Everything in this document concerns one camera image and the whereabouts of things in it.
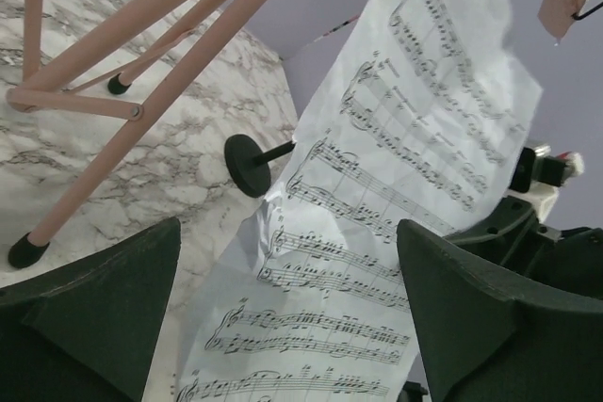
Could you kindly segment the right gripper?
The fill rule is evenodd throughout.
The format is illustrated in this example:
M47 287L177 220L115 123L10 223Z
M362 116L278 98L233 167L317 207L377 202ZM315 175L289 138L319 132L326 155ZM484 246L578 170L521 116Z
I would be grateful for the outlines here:
M507 196L484 220L448 241L533 280L600 280L602 230L556 230L527 202Z

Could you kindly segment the black microphone stand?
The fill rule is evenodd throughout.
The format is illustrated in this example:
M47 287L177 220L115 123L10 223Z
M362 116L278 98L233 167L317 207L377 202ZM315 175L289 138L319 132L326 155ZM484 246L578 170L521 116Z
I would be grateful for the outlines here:
M250 198L264 196L271 186L269 162L293 151L295 143L290 140L263 152L249 136L237 134L224 144L224 159L229 174L245 195Z

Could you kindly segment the pink music stand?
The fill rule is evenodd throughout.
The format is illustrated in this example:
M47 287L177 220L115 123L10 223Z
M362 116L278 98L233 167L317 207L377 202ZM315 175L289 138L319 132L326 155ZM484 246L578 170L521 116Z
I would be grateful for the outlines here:
M218 19L141 104L86 95L74 80L187 0L132 0L49 64L40 61L42 0L25 0L23 82L7 94L16 110L56 109L123 120L52 211L9 251L9 264L34 265L73 213L166 113L267 0L197 0L138 58L103 75L120 95L210 14ZM423 176L432 191L475 218L511 185L541 97L537 82L504 51L494 19L505 0L370 0L360 30L386 37L387 55L359 62L312 101L291 142L354 182L441 233L455 224L422 201L404 201L360 169L396 163Z

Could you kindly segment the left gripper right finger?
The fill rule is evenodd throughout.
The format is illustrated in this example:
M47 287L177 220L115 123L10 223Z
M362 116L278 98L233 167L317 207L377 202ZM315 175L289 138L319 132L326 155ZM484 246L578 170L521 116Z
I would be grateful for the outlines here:
M411 220L399 264L435 401L602 397L602 232L563 240L525 277Z

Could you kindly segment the sheet music page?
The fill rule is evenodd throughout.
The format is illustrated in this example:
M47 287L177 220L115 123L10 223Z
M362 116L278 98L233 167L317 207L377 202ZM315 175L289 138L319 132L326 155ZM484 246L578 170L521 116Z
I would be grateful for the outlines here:
M541 88L510 0L368 0L295 147L189 303L179 401L394 401L418 352L400 221L440 236L506 191Z

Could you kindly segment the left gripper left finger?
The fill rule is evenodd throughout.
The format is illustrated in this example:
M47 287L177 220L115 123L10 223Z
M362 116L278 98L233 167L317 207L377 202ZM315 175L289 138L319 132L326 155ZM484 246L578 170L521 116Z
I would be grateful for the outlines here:
M2 288L2 400L140 401L180 248L171 217Z

